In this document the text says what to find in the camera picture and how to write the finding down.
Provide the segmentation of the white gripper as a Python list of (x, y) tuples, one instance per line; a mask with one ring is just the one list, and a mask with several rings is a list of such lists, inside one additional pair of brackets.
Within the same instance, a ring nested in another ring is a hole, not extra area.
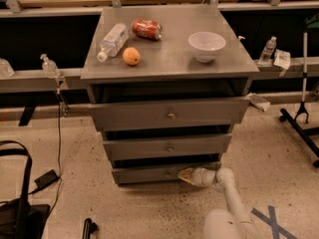
[(177, 177), (182, 181), (199, 187), (208, 187), (216, 183), (216, 172), (214, 170), (198, 167), (188, 167), (181, 170)]

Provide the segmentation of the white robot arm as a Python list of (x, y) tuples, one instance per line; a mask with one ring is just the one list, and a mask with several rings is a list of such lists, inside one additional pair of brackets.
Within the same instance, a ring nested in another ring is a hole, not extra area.
[(198, 187), (210, 187), (225, 197), (227, 209), (210, 210), (203, 223), (203, 239), (261, 239), (236, 188), (232, 170), (222, 167), (217, 171), (203, 167), (189, 167), (178, 173), (178, 178)]

